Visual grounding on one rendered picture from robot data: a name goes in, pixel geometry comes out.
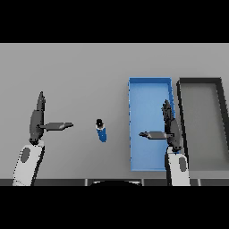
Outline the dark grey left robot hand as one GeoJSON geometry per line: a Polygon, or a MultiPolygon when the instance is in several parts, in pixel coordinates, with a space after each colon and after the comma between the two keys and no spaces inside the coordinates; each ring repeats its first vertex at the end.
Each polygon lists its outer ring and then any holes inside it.
{"type": "Polygon", "coordinates": [[[73,123],[45,123],[45,105],[46,98],[43,92],[38,95],[36,108],[33,110],[30,118],[30,138],[32,145],[38,145],[38,142],[44,135],[44,131],[63,131],[73,127],[73,123]]]}

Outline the dark grey bin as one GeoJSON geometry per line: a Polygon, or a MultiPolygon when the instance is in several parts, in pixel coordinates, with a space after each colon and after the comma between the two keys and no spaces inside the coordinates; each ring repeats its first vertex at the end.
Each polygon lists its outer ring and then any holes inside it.
{"type": "Polygon", "coordinates": [[[221,78],[177,81],[184,152],[192,172],[229,172],[229,116],[221,78]]]}

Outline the blue bin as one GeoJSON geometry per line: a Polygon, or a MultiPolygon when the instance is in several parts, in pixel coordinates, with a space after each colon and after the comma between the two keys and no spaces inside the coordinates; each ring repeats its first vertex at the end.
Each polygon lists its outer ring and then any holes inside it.
{"type": "Polygon", "coordinates": [[[144,131],[165,131],[162,107],[168,100],[174,111],[174,93],[170,77],[130,77],[129,136],[132,172],[165,171],[166,140],[148,140],[144,131]]]}

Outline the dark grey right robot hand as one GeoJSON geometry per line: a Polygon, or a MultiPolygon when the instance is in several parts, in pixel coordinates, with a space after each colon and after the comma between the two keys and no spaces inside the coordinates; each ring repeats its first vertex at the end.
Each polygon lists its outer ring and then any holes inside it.
{"type": "Polygon", "coordinates": [[[172,107],[167,99],[165,100],[161,110],[163,113],[165,130],[144,131],[140,132],[139,135],[149,140],[166,140],[168,146],[172,148],[172,151],[178,152],[182,149],[181,133],[178,127],[178,123],[173,115],[172,107]]]}

